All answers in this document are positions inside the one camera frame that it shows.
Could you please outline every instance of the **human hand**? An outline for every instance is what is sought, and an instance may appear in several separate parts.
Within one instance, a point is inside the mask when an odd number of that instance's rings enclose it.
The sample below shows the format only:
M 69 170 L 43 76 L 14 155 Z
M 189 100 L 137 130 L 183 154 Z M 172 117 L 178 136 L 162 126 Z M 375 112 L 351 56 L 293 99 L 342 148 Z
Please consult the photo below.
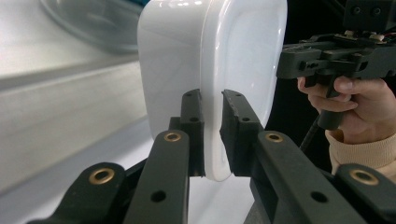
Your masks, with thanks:
M 346 144 L 369 143 L 396 133 L 396 99 L 381 78 L 338 77 L 334 81 L 334 89 L 340 95 L 333 98 L 326 98 L 326 86 L 317 84 L 306 88 L 304 84 L 305 78 L 299 77 L 299 90 L 308 95 L 311 105 L 319 113 L 322 109 L 344 112 L 339 126 L 343 139 L 339 141 Z

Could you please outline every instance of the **white plastic container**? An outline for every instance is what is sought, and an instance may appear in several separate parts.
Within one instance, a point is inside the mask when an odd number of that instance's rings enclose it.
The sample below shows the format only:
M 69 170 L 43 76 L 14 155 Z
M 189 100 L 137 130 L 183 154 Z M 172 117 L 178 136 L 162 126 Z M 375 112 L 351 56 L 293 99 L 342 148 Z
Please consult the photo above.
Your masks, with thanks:
M 230 175 L 219 135 L 222 91 L 243 93 L 267 123 L 286 18 L 286 0 L 152 0 L 141 14 L 137 43 L 151 133 L 167 130 L 183 93 L 200 89 L 207 178 Z

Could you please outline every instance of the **knit sweater cuff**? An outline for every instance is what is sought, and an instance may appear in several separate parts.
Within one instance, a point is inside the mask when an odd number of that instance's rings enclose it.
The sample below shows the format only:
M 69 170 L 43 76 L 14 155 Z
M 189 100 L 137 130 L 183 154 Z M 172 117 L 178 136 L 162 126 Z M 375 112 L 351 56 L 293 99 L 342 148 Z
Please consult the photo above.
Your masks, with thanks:
M 332 158 L 339 164 L 358 163 L 372 168 L 388 165 L 396 159 L 396 134 L 373 143 L 348 145 L 337 140 L 337 134 L 326 131 Z

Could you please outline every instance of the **sleeve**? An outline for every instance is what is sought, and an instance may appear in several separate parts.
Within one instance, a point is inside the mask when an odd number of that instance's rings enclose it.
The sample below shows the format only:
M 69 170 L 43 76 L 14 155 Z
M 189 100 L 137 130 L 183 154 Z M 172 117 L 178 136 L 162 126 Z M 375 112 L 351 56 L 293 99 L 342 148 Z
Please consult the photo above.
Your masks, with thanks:
M 396 134 L 373 143 L 342 143 L 342 131 L 326 131 L 334 174 L 340 164 L 357 163 L 376 169 L 396 183 Z

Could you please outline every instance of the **brass screw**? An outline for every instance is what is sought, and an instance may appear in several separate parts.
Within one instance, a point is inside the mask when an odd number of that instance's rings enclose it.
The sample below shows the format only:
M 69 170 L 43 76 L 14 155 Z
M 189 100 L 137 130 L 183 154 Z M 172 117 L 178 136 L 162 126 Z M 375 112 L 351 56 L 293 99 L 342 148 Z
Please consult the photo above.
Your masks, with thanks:
M 100 168 L 91 173 L 89 180 L 91 184 L 102 185 L 110 181 L 114 177 L 114 174 L 114 170 L 110 168 Z
M 366 171 L 351 170 L 349 174 L 350 176 L 352 176 L 352 178 L 361 182 L 362 184 L 370 185 L 370 186 L 375 186 L 379 184 L 378 178 L 376 178 L 375 175 L 372 175 Z
M 177 142 L 181 139 L 181 135 L 179 133 L 167 133 L 164 137 L 167 142 Z
M 280 136 L 279 134 L 276 133 L 268 133 L 267 135 L 265 135 L 265 138 L 271 142 L 275 142 L 275 143 L 280 143 L 283 142 L 283 138 L 282 136 Z

